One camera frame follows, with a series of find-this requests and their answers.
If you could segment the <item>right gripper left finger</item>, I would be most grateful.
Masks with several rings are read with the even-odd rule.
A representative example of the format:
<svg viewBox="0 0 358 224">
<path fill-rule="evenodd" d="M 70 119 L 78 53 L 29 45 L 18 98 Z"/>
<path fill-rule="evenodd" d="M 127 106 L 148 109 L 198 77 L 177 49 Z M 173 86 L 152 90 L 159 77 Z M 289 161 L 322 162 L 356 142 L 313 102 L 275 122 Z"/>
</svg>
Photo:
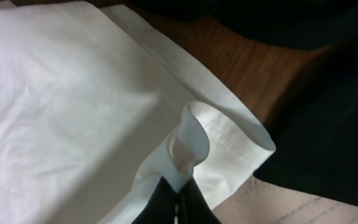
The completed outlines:
<svg viewBox="0 0 358 224">
<path fill-rule="evenodd" d="M 151 198 L 132 224 L 174 224 L 177 194 L 161 177 Z"/>
</svg>

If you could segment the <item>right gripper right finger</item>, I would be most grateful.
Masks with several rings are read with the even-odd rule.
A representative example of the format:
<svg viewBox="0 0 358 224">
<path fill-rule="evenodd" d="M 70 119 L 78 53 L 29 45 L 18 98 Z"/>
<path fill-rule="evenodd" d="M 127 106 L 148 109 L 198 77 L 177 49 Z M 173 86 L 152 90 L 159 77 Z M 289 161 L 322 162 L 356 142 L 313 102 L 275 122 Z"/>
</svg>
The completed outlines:
<svg viewBox="0 0 358 224">
<path fill-rule="evenodd" d="M 178 204 L 179 224 L 221 224 L 194 179 L 190 179 L 180 190 Z"/>
</svg>

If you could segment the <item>white printed t-shirt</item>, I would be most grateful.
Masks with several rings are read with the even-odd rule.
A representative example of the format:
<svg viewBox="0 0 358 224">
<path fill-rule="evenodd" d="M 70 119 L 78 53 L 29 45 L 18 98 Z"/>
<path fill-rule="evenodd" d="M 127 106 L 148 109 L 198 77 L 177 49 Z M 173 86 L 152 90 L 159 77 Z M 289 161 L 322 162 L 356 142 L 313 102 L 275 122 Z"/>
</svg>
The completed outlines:
<svg viewBox="0 0 358 224">
<path fill-rule="evenodd" d="M 0 223 L 134 223 L 192 180 L 212 210 L 275 149 L 129 8 L 0 3 Z"/>
</svg>

